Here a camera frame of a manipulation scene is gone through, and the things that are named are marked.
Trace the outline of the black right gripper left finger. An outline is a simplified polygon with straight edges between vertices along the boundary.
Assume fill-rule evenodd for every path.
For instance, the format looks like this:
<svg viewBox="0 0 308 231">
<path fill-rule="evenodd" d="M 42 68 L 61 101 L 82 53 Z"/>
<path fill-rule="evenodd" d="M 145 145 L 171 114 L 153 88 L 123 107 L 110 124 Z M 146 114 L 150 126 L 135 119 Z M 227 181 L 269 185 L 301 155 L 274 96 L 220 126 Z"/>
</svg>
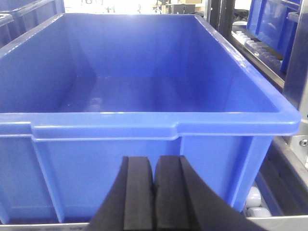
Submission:
<svg viewBox="0 0 308 231">
<path fill-rule="evenodd" d="M 148 158 L 124 156 L 111 190 L 85 230 L 154 230 L 153 189 Z"/>
</svg>

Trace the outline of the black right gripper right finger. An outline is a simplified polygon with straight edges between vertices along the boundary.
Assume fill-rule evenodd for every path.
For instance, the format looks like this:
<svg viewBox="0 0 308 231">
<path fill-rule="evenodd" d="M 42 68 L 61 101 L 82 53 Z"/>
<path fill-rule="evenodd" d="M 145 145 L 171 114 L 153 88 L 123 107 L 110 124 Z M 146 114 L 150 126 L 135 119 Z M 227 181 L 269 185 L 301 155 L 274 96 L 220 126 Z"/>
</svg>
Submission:
<svg viewBox="0 0 308 231">
<path fill-rule="evenodd" d="M 158 231 L 263 230 L 221 199 L 184 156 L 161 156 L 154 184 Z"/>
</svg>

